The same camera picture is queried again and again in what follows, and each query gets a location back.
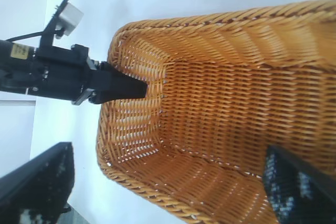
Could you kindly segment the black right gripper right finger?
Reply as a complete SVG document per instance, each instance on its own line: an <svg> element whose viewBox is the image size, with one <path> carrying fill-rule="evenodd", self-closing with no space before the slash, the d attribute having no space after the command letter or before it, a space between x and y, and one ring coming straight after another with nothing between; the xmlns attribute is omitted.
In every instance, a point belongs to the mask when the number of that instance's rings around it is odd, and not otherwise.
<svg viewBox="0 0 336 224"><path fill-rule="evenodd" d="M279 223L335 223L335 180L285 148L268 146L263 186Z"/></svg>

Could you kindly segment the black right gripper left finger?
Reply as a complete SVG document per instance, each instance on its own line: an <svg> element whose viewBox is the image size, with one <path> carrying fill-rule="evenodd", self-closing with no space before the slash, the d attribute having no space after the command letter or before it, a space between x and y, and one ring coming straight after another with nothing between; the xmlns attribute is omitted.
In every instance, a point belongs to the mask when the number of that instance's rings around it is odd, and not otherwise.
<svg viewBox="0 0 336 224"><path fill-rule="evenodd" d="M1 223L57 223L71 211L73 146L60 142L1 177Z"/></svg>

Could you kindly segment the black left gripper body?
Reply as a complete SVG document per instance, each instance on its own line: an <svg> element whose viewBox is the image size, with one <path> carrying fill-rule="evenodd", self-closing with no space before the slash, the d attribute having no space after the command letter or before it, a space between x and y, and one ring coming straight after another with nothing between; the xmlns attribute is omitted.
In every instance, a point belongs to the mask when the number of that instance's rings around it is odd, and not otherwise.
<svg viewBox="0 0 336 224"><path fill-rule="evenodd" d="M33 84L34 95L80 105L94 93L89 82L93 72L100 69L100 63L89 58L88 47L78 44L70 49L41 46L36 51L34 63L40 74Z"/></svg>

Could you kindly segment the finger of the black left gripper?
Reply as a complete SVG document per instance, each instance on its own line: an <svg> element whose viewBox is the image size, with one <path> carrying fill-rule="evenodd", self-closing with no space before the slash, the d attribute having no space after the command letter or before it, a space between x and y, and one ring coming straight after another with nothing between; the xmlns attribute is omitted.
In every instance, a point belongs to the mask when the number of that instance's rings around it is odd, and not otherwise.
<svg viewBox="0 0 336 224"><path fill-rule="evenodd" d="M106 102L121 99L141 99L146 96L146 84L132 86L121 86L108 91L96 92L94 97L90 98L92 104L103 104Z"/></svg>
<svg viewBox="0 0 336 224"><path fill-rule="evenodd" d="M128 76L103 61L97 70L91 72L91 85L97 91L146 92L147 84Z"/></svg>

